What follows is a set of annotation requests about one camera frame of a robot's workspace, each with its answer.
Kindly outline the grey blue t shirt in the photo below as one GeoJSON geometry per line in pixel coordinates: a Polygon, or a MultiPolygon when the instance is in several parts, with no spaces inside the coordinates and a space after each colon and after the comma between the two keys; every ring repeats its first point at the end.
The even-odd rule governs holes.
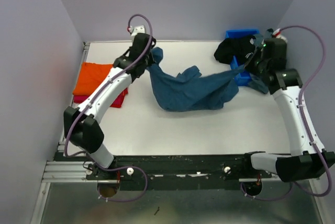
{"type": "Polygon", "coordinates": [[[251,76],[251,81],[248,83],[248,87],[262,93],[267,94],[269,92],[268,87],[262,82],[262,80],[255,75],[256,70],[254,68],[255,61],[261,56],[261,47],[264,43],[264,39],[270,38],[274,30],[272,28],[268,29],[263,35],[256,33],[252,35],[253,45],[255,46],[253,54],[250,56],[250,61],[248,60],[248,65],[245,70],[249,72],[251,76]]]}

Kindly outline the black t shirt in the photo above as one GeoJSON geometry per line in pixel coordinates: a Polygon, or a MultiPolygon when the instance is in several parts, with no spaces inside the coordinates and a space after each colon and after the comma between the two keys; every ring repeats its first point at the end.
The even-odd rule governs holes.
{"type": "Polygon", "coordinates": [[[230,64],[233,57],[239,64],[247,62],[248,58],[253,54],[255,46],[253,45],[252,35],[241,38],[226,38],[221,42],[214,53],[214,58],[223,64],[230,64]]]}

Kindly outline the orange t shirt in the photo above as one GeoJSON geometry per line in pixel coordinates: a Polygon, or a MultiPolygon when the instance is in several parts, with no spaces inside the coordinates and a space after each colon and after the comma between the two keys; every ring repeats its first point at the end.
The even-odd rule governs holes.
{"type": "Polygon", "coordinates": [[[107,77],[112,67],[112,64],[82,63],[73,95],[90,96],[107,77]]]}

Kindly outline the pink t shirt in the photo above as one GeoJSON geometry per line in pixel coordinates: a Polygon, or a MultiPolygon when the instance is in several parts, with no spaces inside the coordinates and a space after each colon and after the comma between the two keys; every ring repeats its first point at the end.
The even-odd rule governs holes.
{"type": "MultiPolygon", "coordinates": [[[[120,108],[124,102],[125,96],[128,94],[128,89],[126,88],[123,90],[118,97],[115,99],[115,101],[110,105],[110,107],[113,108],[120,108]]],[[[76,104],[80,104],[84,102],[88,98],[87,95],[74,95],[73,102],[76,104]]]]}

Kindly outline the teal blue t shirt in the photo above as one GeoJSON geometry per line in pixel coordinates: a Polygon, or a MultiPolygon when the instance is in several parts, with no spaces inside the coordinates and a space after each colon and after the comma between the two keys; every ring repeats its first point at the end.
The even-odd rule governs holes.
{"type": "Polygon", "coordinates": [[[159,66],[163,50],[156,47],[151,52],[154,63],[147,70],[152,92],[158,105],[166,111],[219,110],[239,91],[235,77],[244,71],[243,67],[202,76],[199,68],[193,65],[171,76],[159,66]]]}

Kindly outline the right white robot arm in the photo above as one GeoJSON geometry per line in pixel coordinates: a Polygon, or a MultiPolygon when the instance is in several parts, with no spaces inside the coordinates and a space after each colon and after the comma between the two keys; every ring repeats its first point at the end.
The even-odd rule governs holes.
{"type": "Polygon", "coordinates": [[[248,178],[264,170],[278,175],[283,182],[295,182],[318,178],[334,164],[334,152],[325,150],[314,130],[301,95],[301,78],[296,69],[286,68],[286,51],[284,40],[266,38],[247,63],[276,101],[289,140],[288,155],[250,153],[249,160],[241,164],[241,173],[248,178]]]}

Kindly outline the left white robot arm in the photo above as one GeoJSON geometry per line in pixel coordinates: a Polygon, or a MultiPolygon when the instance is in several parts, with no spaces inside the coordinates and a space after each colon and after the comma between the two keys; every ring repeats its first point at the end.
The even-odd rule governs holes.
{"type": "Polygon", "coordinates": [[[154,63],[151,51],[155,44],[151,35],[138,33],[92,95],[76,108],[69,106],[64,111],[64,155],[68,156],[68,144],[72,143],[97,163],[99,175],[106,180],[115,176],[116,167],[113,154],[103,144],[99,124],[116,98],[154,63]]]}

